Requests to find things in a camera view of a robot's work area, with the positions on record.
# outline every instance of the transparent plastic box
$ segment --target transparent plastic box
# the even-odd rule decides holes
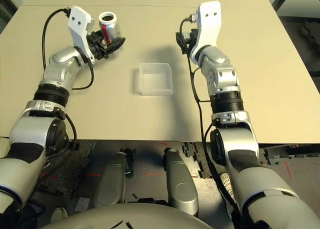
[[[139,91],[143,96],[168,96],[174,93],[172,69],[168,63],[140,63]]]

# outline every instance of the silver robot arm segment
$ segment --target silver robot arm segment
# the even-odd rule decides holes
[[[65,147],[66,105],[78,72],[87,63],[93,69],[95,59],[107,59],[125,41],[119,37],[107,47],[101,31],[90,34],[92,23],[91,16],[80,7],[69,11],[74,46],[49,58],[33,100],[11,129],[10,150],[0,158],[0,224],[19,223],[20,210],[31,196],[43,165]]]
[[[272,229],[319,228],[315,213],[277,173],[258,161],[259,145],[244,110],[237,71],[216,45],[221,25],[220,3],[200,5],[196,18],[201,27],[190,58],[201,68],[207,82],[215,126],[210,134],[211,154],[230,176],[241,217],[252,225],[263,222]],[[214,34],[208,40],[206,26]]]

